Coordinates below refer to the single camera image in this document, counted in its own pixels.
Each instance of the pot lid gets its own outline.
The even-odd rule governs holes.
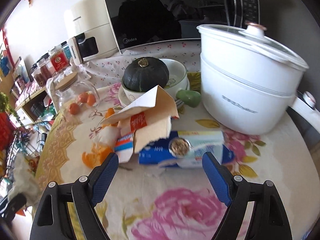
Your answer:
[[[65,89],[69,88],[74,82],[78,79],[78,73],[73,72],[68,76],[65,76],[56,86],[57,91],[64,91]]]
[[[227,25],[204,24],[197,27],[201,34],[223,40],[236,46],[252,50],[278,62],[299,70],[307,70],[308,64],[295,52],[281,43],[264,36],[266,27],[257,23],[246,23],[247,29]]]

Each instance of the midea logo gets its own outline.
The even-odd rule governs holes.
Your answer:
[[[137,40],[137,38],[132,38],[132,39],[124,38],[124,39],[123,39],[123,43],[124,43],[124,44],[127,44],[127,43],[130,42],[130,41],[136,41],[136,40]]]
[[[81,16],[77,17],[76,19],[73,19],[72,21],[75,22],[76,20],[81,19]]]
[[[74,51],[74,49],[73,49],[73,46],[71,46],[71,51],[72,51],[72,53],[73,53],[73,58],[76,59],[77,56],[76,56],[76,53],[75,53],[75,51]]]

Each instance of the plate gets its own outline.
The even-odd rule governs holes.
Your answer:
[[[190,90],[189,80],[188,80],[188,85],[186,87],[186,90]],[[129,98],[127,98],[127,95],[124,93],[124,89],[123,89],[122,85],[119,88],[118,96],[119,96],[119,101],[123,107],[127,107],[128,105],[131,104],[131,101],[129,100]],[[177,109],[179,109],[180,107],[182,107],[184,105],[184,103],[180,99],[176,100],[175,102],[176,102]]]

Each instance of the wooden jar lid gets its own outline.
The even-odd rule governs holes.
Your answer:
[[[69,88],[74,82],[76,82],[78,79],[78,73],[73,72],[69,74],[68,76],[64,77],[56,86],[56,90],[63,91],[67,88]]]

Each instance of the pumpkin stem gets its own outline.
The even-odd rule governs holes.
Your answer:
[[[139,64],[140,67],[146,67],[146,66],[149,65],[149,63],[148,63],[146,58],[143,58],[143,59],[139,60],[138,64]]]

